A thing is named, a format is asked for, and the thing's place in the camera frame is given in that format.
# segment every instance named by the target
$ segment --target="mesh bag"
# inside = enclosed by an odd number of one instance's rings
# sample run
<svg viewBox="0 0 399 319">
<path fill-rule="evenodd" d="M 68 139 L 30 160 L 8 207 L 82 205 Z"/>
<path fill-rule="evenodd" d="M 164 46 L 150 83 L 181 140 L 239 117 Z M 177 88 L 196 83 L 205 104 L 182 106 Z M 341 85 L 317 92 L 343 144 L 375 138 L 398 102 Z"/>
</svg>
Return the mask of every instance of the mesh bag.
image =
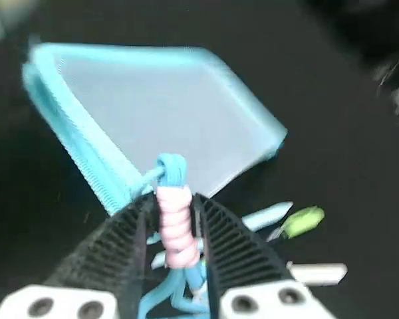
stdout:
<svg viewBox="0 0 399 319">
<path fill-rule="evenodd" d="M 287 133 L 203 49 L 39 44 L 23 81 L 110 214 L 163 151 L 184 156 L 187 183 L 212 196 L 272 157 Z"/>
</svg>

